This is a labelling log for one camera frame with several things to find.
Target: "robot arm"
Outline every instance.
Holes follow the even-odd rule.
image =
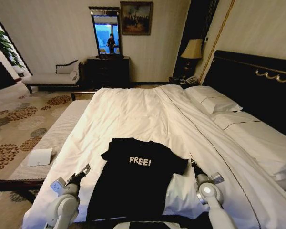
[[[45,229],[67,229],[73,223],[78,215],[78,206],[80,204],[78,193],[81,179],[89,171],[90,166],[87,164],[81,172],[74,173],[67,180],[67,183],[60,177],[51,184],[51,188],[58,193],[58,198],[47,209]]]
[[[191,166],[195,171],[198,191],[197,196],[202,204],[208,204],[209,219],[214,229],[236,229],[236,225],[228,213],[221,207],[224,196],[215,185],[224,181],[223,177],[216,173],[209,178],[206,173],[191,159]]]

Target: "gold headboard ornament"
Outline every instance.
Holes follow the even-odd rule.
[[[278,75],[275,75],[275,76],[269,76],[268,72],[265,72],[265,73],[260,74],[260,73],[258,72],[258,69],[255,71],[255,74],[256,74],[257,76],[264,76],[264,77],[266,77],[266,78],[269,79],[269,80],[276,79],[276,81],[278,81],[279,83],[286,83],[286,80],[281,80],[279,74],[278,74]]]

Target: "black headboard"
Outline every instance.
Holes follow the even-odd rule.
[[[217,50],[203,85],[286,135],[286,60]]]

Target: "telephone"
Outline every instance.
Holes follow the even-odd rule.
[[[195,76],[191,76],[185,80],[188,84],[198,84],[198,79]]]

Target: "white pillow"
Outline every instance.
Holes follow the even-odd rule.
[[[73,65],[73,70],[72,72],[70,73],[70,79],[73,81],[73,80],[76,80],[77,79],[77,76],[79,75],[79,70],[78,70],[78,65],[79,65],[80,61],[77,61],[74,63]]]
[[[185,93],[190,98],[193,97],[197,100],[210,114],[214,112],[241,111],[243,109],[232,99],[209,86],[189,87],[185,89]]]
[[[76,70],[73,70],[71,73],[70,73],[70,79],[73,81],[73,80],[76,80],[77,79],[77,74],[78,72]]]
[[[56,74],[70,74],[76,65],[78,65],[78,60],[72,61],[69,64],[58,64],[56,65]]]
[[[286,171],[286,136],[246,112],[219,114],[214,122],[275,180]]]

